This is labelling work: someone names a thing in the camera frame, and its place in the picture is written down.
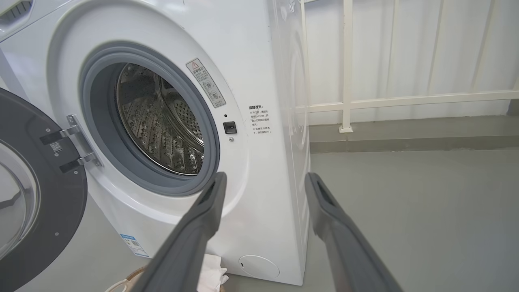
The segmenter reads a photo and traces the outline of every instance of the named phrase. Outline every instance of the gray rubber gasket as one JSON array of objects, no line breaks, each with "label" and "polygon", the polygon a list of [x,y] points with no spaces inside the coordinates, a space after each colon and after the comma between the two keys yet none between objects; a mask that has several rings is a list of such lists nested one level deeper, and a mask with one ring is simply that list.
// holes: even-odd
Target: gray rubber gasket
[{"label": "gray rubber gasket", "polygon": [[[115,108],[117,76],[126,63],[159,74],[184,98],[204,137],[204,161],[196,176],[173,174],[147,158],[130,140]],[[220,159],[218,132],[200,92],[171,61],[134,43],[110,43],[97,48],[83,66],[79,90],[87,127],[110,162],[126,177],[152,192],[187,196],[200,191],[216,172]]]}]

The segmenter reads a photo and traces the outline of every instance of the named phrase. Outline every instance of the metal hinge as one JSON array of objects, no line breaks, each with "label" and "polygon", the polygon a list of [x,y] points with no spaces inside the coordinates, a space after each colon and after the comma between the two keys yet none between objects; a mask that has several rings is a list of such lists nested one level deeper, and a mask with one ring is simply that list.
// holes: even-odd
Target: metal hinge
[{"label": "metal hinge", "polygon": [[98,159],[98,156],[96,155],[95,151],[93,150],[92,145],[90,145],[88,140],[85,138],[85,135],[83,134],[83,129],[81,128],[81,125],[78,123],[76,116],[68,115],[66,116],[66,119],[69,122],[70,128],[52,132],[48,135],[41,137],[40,140],[44,145],[49,145],[52,143],[56,143],[61,139],[74,135],[74,137],[77,138],[77,142],[79,143],[79,145],[83,148],[83,150],[85,150],[86,155],[69,163],[63,164],[62,166],[60,166],[60,170],[63,173],[67,173],[88,162],[93,162],[96,166],[103,166],[101,164],[101,161]]}]

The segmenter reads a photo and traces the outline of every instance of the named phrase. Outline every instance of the washing machine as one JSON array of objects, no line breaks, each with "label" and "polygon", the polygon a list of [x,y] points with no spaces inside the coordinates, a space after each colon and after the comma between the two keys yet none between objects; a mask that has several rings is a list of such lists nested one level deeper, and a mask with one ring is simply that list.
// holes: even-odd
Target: washing machine
[{"label": "washing machine", "polygon": [[19,287],[58,256],[87,192],[135,255],[153,257],[224,171],[207,252],[229,273],[301,285],[302,9],[295,0],[3,1],[2,279]]}]

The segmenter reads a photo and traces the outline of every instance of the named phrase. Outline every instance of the washing machine door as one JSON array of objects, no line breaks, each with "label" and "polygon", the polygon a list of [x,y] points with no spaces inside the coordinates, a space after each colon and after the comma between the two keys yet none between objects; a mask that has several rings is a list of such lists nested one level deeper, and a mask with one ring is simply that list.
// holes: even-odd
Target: washing machine door
[{"label": "washing machine door", "polygon": [[69,138],[45,145],[61,128],[0,88],[0,287],[15,291],[49,266],[79,226],[87,201],[83,166]]}]

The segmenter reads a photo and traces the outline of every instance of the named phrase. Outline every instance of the railing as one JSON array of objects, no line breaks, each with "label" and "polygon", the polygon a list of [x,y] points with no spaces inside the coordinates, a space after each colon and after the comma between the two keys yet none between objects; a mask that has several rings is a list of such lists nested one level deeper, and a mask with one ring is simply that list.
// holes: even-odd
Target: railing
[{"label": "railing", "polygon": [[386,97],[376,99],[354,100],[351,92],[351,75],[352,75],[352,14],[353,14],[353,0],[344,0],[344,80],[343,80],[343,101],[334,103],[311,104],[307,107],[308,113],[327,112],[327,111],[342,111],[343,120],[339,128],[339,132],[352,132],[350,126],[350,110],[354,109],[368,109],[368,108],[382,108],[382,107],[396,107],[400,105],[417,105],[417,104],[433,104],[433,103],[449,103],[449,102],[467,102],[467,101],[485,101],[485,100],[508,100],[519,99],[519,77],[515,81],[512,90],[498,90],[498,91],[482,91],[477,92],[476,88],[479,84],[482,66],[487,57],[487,40],[488,32],[493,25],[495,17],[496,0],[490,0],[490,6],[487,13],[483,37],[477,55],[476,66],[472,76],[472,83],[469,92],[460,92],[453,94],[434,95],[431,92],[431,85],[434,85],[434,78],[436,76],[436,57],[437,48],[442,41],[445,7],[444,0],[440,1],[440,9],[438,15],[438,24],[436,26],[436,36],[434,40],[434,49],[431,59],[431,68],[429,71],[429,78],[427,83],[427,91],[423,96],[405,96],[405,97],[389,97],[392,88],[393,80],[393,66],[394,66],[394,52],[396,47],[396,27],[398,24],[399,0],[394,0],[393,8],[393,23],[391,29],[391,45],[389,52],[389,67],[386,84]]}]

